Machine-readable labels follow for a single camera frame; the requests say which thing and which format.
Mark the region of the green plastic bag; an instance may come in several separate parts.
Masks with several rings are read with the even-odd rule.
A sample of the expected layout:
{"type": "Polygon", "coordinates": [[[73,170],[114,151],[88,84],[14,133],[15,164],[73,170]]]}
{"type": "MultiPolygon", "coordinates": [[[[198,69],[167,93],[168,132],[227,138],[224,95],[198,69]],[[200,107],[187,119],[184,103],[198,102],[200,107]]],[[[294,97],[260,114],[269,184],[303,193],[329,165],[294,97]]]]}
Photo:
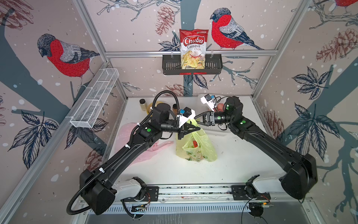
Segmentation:
{"type": "Polygon", "coordinates": [[[217,160],[216,150],[203,129],[189,133],[181,140],[176,139],[176,155],[182,159],[196,162],[217,160]]]}

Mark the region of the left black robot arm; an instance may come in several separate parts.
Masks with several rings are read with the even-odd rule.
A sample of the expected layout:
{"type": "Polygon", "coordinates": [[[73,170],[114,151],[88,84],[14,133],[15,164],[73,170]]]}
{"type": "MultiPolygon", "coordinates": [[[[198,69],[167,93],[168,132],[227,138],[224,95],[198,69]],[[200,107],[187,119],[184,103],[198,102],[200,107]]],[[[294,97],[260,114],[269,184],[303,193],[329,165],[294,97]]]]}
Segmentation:
{"type": "Polygon", "coordinates": [[[171,107],[161,103],[154,107],[151,114],[137,124],[130,133],[129,141],[98,168],[90,171],[86,169],[80,175],[80,189],[72,198],[74,202],[82,197],[88,207],[78,211],[72,210],[72,203],[67,206],[67,213],[75,215],[87,210],[93,210],[101,215],[115,201],[116,196],[121,199],[129,197],[142,199],[145,196],[146,184],[138,177],[120,184],[119,189],[113,188],[117,178],[143,152],[153,146],[164,132],[177,133],[181,139],[185,135],[199,131],[200,128],[189,123],[195,117],[195,111],[188,107],[178,111],[174,119],[170,119],[171,107]]]}

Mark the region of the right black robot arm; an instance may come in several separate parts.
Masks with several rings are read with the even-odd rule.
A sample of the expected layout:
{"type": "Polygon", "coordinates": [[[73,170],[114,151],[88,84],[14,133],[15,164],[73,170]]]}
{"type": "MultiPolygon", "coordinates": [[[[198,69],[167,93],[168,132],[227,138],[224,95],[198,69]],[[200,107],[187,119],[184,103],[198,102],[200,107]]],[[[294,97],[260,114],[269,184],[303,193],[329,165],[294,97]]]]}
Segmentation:
{"type": "Polygon", "coordinates": [[[294,199],[303,200],[318,182],[317,163],[310,154],[302,155],[282,145],[272,138],[253,121],[242,114],[243,104],[238,97],[228,97],[221,112],[215,111],[214,96],[206,94],[200,98],[209,111],[197,115],[201,117],[200,125],[210,127],[226,124],[228,129],[239,138],[253,144],[284,171],[280,175],[251,177],[245,186],[250,199],[258,198],[264,193],[287,193],[294,199]]]}

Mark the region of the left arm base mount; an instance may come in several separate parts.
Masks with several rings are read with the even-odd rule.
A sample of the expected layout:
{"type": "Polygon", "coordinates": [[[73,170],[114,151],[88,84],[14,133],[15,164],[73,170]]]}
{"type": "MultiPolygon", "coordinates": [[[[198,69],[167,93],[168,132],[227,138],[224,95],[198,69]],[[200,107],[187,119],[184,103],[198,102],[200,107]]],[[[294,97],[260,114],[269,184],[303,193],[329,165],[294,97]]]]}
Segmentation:
{"type": "Polygon", "coordinates": [[[156,202],[159,195],[158,186],[148,186],[139,177],[120,183],[118,190],[118,198],[125,202],[156,202]]]}

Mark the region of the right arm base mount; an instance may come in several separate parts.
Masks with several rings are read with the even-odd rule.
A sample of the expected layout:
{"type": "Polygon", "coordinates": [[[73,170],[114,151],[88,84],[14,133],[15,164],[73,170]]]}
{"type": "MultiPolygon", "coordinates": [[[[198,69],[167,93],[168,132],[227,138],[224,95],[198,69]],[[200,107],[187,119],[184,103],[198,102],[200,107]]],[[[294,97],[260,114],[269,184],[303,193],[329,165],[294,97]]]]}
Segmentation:
{"type": "Polygon", "coordinates": [[[252,176],[245,184],[232,185],[231,191],[229,192],[233,195],[235,201],[241,200],[271,200],[271,196],[268,192],[259,193],[258,190],[254,188],[253,181],[259,177],[259,175],[252,176]]]}

